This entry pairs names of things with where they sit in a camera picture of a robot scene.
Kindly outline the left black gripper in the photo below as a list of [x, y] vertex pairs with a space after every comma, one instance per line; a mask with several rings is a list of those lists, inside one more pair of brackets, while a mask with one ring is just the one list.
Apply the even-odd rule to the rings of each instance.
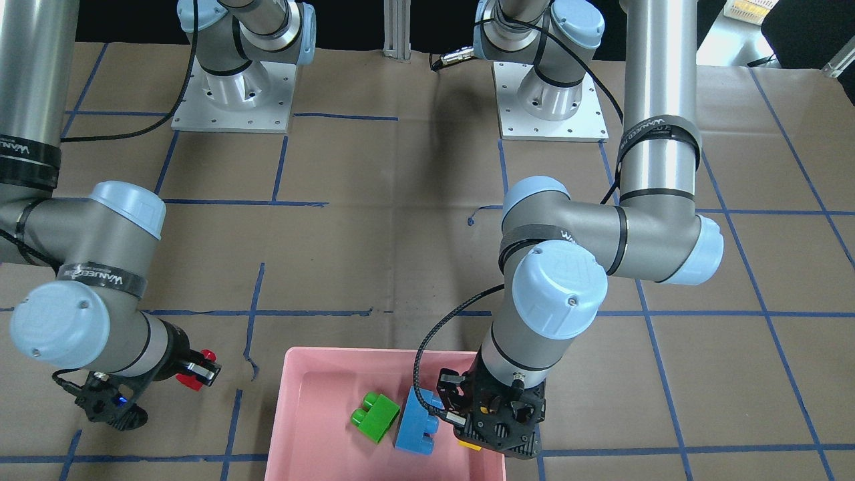
[[538, 423], [546, 418], [546, 384], [524, 387], [498, 381], [478, 354], [464, 374], [443, 368], [437, 393], [445, 409], [438, 417], [452, 424], [457, 439], [505, 456], [528, 460], [541, 452]]

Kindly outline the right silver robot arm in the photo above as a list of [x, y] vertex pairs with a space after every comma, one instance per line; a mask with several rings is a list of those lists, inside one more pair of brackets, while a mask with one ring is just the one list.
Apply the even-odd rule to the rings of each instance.
[[[52, 194], [76, 1], [2, 2], [2, 261], [46, 265], [54, 281], [13, 311], [18, 350], [116, 380], [181, 374], [210, 385], [219, 366], [173, 325], [138, 310], [166, 207], [145, 188], [101, 182], [83, 200]], [[317, 15], [297, 1], [180, 1], [192, 40], [174, 129], [284, 133], [296, 68], [312, 61]]]

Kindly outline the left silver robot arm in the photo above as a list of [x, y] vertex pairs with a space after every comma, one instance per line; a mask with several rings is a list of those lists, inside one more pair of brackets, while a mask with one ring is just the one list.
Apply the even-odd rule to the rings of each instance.
[[498, 264], [504, 298], [464, 373], [442, 369], [442, 408], [458, 440], [519, 459], [540, 453], [546, 378], [592, 325], [608, 277], [699, 285], [723, 235], [695, 210], [697, 2], [623, 1], [628, 16], [623, 135], [614, 205], [572, 200], [533, 176], [505, 194]]

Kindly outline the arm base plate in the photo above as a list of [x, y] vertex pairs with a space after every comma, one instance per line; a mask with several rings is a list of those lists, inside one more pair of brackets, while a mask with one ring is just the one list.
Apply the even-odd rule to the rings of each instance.
[[240, 73], [217, 76], [195, 63], [171, 127], [198, 133], [286, 134], [297, 66], [254, 61]]
[[538, 78], [534, 67], [494, 63], [500, 137], [504, 140], [599, 142], [610, 138], [595, 84], [560, 88]]

